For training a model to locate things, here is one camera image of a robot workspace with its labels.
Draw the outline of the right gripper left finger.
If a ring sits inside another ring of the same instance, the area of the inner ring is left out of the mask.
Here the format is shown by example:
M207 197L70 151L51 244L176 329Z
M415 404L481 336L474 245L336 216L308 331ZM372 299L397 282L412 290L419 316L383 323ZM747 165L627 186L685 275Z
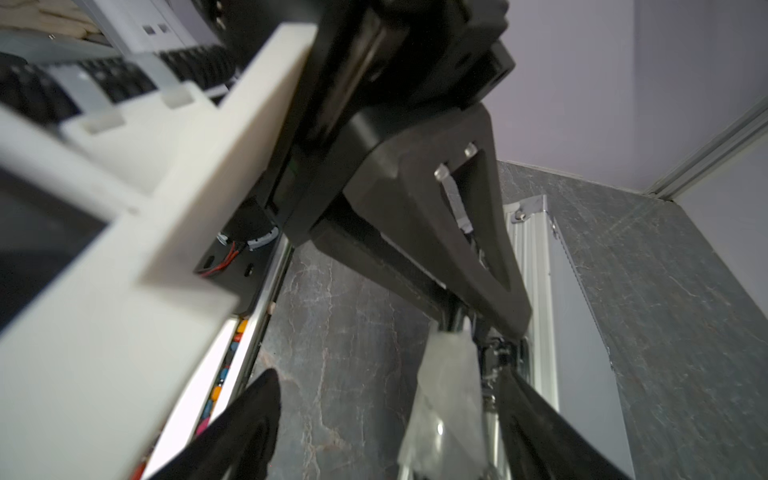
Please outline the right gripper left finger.
M270 368L155 479L265 479L277 443L281 414L278 373Z

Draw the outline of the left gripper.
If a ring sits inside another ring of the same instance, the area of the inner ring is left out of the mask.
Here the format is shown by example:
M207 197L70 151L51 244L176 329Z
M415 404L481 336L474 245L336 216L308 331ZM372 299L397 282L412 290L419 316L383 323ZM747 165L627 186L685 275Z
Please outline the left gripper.
M381 232L518 340L532 307L507 236L491 118L475 104L513 69L501 42L508 8L505 1L243 1L239 60L252 60L279 26L317 29L275 151L244 206L265 212L296 243L323 215L310 232L319 251L446 322L448 292ZM389 125L402 128L366 155L363 135ZM457 185L483 260L443 200L441 167ZM343 188L349 203L336 199Z

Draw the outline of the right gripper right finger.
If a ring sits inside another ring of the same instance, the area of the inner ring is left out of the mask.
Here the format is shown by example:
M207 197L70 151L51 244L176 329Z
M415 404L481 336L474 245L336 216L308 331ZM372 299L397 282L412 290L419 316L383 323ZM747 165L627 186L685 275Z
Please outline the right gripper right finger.
M626 479L513 368L500 369L496 408L514 479Z

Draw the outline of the silver aluminium poker case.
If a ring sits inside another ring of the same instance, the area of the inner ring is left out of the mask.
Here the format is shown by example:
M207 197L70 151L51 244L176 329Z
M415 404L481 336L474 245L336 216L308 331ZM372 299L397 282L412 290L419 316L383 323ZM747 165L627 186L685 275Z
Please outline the silver aluminium poker case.
M496 408L496 380L513 368L589 444L635 475L608 349L548 200L504 208L507 236L533 312L518 342L481 336L461 315L433 328L399 455L402 479L514 479Z

